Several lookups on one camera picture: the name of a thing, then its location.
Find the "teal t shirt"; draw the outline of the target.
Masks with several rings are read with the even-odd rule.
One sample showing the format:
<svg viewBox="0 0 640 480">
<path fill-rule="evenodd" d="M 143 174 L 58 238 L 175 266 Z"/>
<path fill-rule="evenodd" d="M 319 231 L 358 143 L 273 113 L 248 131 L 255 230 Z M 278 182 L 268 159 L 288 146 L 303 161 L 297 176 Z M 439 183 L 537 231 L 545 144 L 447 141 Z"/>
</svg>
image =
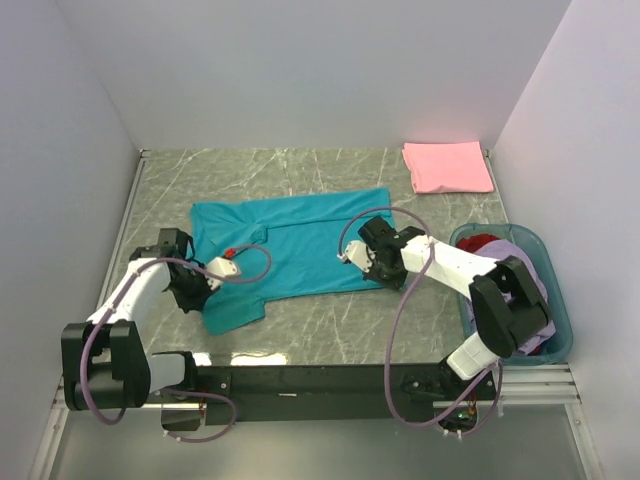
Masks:
<svg viewBox="0 0 640 480">
<path fill-rule="evenodd" d="M 201 313 L 222 335 L 265 315 L 268 302 L 376 288 L 337 257 L 338 243 L 356 239 L 360 212 L 391 216 L 386 188 L 276 197 L 239 203 L 199 202 L 190 210 L 195 258 L 206 264 L 230 248 L 243 275 L 263 279 L 224 284 Z"/>
</svg>

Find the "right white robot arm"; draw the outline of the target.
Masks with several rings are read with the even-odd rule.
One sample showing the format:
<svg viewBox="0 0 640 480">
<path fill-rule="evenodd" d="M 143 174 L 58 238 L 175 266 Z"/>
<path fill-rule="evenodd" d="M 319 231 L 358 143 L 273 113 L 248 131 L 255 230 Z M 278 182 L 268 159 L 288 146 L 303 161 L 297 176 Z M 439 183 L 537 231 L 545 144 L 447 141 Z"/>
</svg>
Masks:
<svg viewBox="0 0 640 480">
<path fill-rule="evenodd" d="M 367 221 L 341 260 L 363 278 L 397 290 L 408 274 L 435 280 L 470 303 L 475 332 L 443 360 L 439 387 L 460 399 L 482 370 L 513 356 L 551 322 L 547 300 L 520 258 L 479 256 L 409 226 L 396 230 L 381 216 Z"/>
</svg>

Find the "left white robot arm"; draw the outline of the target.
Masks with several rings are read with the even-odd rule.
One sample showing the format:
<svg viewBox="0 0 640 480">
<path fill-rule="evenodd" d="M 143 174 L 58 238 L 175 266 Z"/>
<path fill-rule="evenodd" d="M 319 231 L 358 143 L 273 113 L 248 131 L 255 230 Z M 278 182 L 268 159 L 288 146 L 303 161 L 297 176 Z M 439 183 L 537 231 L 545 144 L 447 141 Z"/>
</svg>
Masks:
<svg viewBox="0 0 640 480">
<path fill-rule="evenodd" d="M 213 291 L 193 266 L 204 267 L 195 259 L 192 237 L 178 228 L 163 228 L 156 244 L 134 250 L 125 276 L 105 303 L 87 321 L 64 328 L 63 391 L 69 409 L 89 409 L 84 391 L 100 410 L 139 408 L 162 389 L 179 402 L 197 395 L 200 378 L 193 354 L 148 355 L 139 332 L 165 291 L 185 313 L 204 309 Z"/>
</svg>

